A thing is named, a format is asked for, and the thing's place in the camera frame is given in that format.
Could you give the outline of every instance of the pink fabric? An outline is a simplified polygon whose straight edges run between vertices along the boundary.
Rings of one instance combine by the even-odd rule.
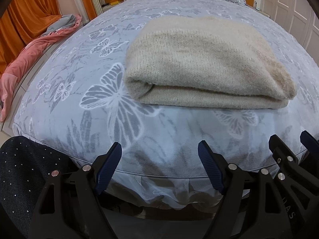
[[[16,60],[7,66],[0,80],[0,98],[3,101],[3,109],[0,107],[0,122],[3,122],[9,113],[15,85],[20,82],[49,45],[60,41],[79,27],[82,18],[80,15],[75,15],[75,17],[76,22],[73,27],[59,29],[36,38],[20,52]]]

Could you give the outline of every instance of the folded beige sweater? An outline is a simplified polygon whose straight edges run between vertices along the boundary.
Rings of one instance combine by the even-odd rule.
[[[282,108],[295,84],[253,27],[215,17],[151,20],[126,53],[124,82],[145,104]]]

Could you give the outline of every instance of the black pants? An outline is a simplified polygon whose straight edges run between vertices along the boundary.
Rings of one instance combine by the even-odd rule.
[[[65,154],[23,136],[12,137],[2,145],[0,226],[2,230],[11,230],[13,238],[18,238],[19,232],[28,236],[33,209],[47,176],[53,170],[66,173],[75,171],[76,167]],[[19,232],[12,230],[12,223]]]

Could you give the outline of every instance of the bedspread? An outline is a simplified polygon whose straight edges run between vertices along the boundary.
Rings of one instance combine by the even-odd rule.
[[[143,26],[163,15],[213,15],[253,26],[297,85],[297,96],[278,110],[227,110],[142,105],[123,83],[125,53]],[[244,170],[278,167],[268,149],[277,134],[300,159],[299,135],[319,138],[319,69],[295,38],[271,19],[224,0],[127,0],[65,41],[25,93],[14,133],[92,163],[113,142],[122,159],[107,191],[138,206],[180,209],[215,205],[197,154],[206,140],[215,153]]]

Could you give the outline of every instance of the silver bolt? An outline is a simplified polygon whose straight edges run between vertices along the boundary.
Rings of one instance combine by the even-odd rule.
[[[267,169],[261,169],[261,173],[264,175],[267,175],[269,173],[269,171]]]
[[[229,164],[229,165],[228,165],[228,168],[229,168],[230,170],[236,170],[236,169],[237,169],[237,165],[236,165],[236,164]]]
[[[55,170],[55,171],[53,171],[53,172],[51,173],[51,175],[52,175],[53,177],[56,177],[56,176],[59,175],[59,171],[58,171],[58,170]]]
[[[278,179],[280,179],[281,181],[283,181],[286,178],[286,176],[281,172],[278,174]]]
[[[89,164],[84,165],[84,166],[82,167],[82,170],[84,170],[85,172],[88,172],[89,170],[91,170],[91,166],[90,166]]]

